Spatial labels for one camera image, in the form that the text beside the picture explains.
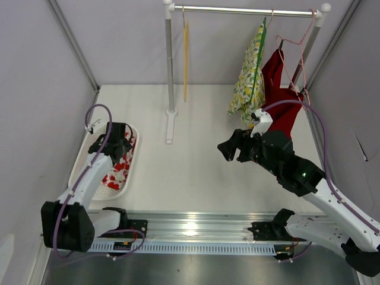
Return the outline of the lemon print skirt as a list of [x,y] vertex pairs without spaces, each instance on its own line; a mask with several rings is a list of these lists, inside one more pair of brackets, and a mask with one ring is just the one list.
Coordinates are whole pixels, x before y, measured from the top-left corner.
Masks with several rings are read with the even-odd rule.
[[264,19],[245,50],[242,68],[227,110],[229,116],[239,112],[242,123],[248,128],[254,126],[252,113],[265,103],[262,58],[266,33],[267,20]]

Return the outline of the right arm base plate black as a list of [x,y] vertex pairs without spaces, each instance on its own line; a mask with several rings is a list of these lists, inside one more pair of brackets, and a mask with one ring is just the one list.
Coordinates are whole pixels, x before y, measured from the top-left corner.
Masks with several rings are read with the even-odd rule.
[[274,221],[256,221],[252,222],[247,231],[253,234],[254,240],[257,241],[285,241],[291,242],[296,240],[285,230],[286,223]]

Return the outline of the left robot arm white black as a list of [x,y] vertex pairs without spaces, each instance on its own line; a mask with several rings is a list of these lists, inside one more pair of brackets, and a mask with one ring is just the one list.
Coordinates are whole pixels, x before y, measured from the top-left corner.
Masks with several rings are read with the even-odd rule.
[[43,241],[46,247],[87,252],[93,240],[111,232],[121,238],[128,233],[126,210],[106,207],[95,220],[88,208],[106,174],[132,149],[125,137],[129,125],[107,123],[106,132],[88,149],[79,177],[55,202],[46,201],[41,208]]

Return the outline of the red flower print cloth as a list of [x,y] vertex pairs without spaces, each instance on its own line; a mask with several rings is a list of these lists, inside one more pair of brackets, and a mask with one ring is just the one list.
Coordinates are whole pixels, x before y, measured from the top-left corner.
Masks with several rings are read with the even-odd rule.
[[125,138],[131,144],[132,148],[123,155],[120,162],[113,167],[101,182],[101,186],[106,186],[116,192],[120,192],[126,184],[137,142],[137,137],[131,130],[125,132]]

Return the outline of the green plastic hanger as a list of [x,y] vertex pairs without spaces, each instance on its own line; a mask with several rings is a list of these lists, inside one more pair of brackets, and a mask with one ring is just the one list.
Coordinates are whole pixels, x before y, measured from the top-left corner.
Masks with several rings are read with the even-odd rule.
[[264,94],[264,77],[262,74],[262,60],[264,56],[265,38],[267,34],[267,28],[271,24],[274,16],[274,10],[271,10],[271,18],[267,23],[265,17],[260,25],[258,32],[254,39],[249,44],[246,51],[247,72],[249,77],[247,83],[251,86],[250,102],[252,104],[261,106],[265,103]]

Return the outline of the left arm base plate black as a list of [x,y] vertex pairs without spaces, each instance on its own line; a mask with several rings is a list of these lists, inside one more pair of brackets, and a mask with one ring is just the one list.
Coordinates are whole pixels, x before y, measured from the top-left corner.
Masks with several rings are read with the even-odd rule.
[[[115,230],[126,230],[126,229],[139,230],[143,234],[146,234],[147,229],[148,229],[148,221],[141,220],[141,219],[128,219],[126,221],[120,222],[119,227],[115,228]],[[100,238],[126,238],[126,239],[133,239],[133,238],[137,239],[140,237],[141,235],[135,232],[104,233],[100,236]]]

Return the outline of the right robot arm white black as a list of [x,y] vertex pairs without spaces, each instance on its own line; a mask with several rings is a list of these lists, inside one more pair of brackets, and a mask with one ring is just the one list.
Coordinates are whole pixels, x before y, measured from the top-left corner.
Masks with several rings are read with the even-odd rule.
[[236,129],[217,148],[228,162],[236,159],[260,165],[285,190],[313,204],[336,224],[325,226],[282,209],[278,212],[282,219],[271,225],[275,238],[290,235],[309,240],[334,251],[365,276],[379,274],[379,222],[337,190],[316,164],[295,155],[292,140],[282,131],[251,135],[248,130]]

